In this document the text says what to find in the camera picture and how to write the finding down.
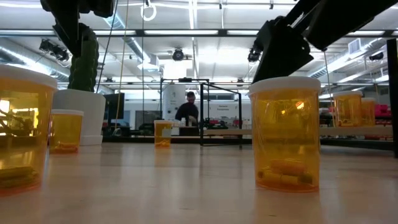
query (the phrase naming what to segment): orange translucent container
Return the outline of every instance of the orange translucent container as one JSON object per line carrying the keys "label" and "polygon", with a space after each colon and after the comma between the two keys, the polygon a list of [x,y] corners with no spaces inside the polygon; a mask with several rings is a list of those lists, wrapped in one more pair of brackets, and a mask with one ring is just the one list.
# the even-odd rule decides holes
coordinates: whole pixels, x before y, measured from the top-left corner
{"label": "orange translucent container", "polygon": [[376,100],[374,98],[362,98],[362,126],[375,126],[376,117],[374,109],[376,107]]}
{"label": "orange translucent container", "polygon": [[279,77],[250,86],[256,184],[284,192],[319,186],[320,82]]}
{"label": "orange translucent container", "polygon": [[0,65],[0,196],[40,186],[56,79]]}
{"label": "orange translucent container", "polygon": [[50,153],[74,153],[79,150],[83,112],[52,110]]}
{"label": "orange translucent container", "polygon": [[158,120],[155,123],[155,148],[170,148],[172,138],[172,121]]}
{"label": "orange translucent container", "polygon": [[342,91],[333,94],[338,127],[362,126],[361,91]]}

